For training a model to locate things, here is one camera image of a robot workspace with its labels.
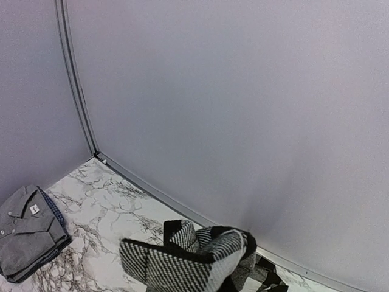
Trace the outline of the black white plaid shirt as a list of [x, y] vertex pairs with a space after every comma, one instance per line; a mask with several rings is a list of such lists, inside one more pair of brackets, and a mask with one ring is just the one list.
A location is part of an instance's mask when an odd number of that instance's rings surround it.
[[249, 278], [258, 291], [287, 291], [256, 248], [253, 235], [238, 228], [195, 229], [192, 221], [171, 220], [164, 222], [162, 245], [124, 238], [119, 254], [124, 272], [147, 291], [242, 291]]

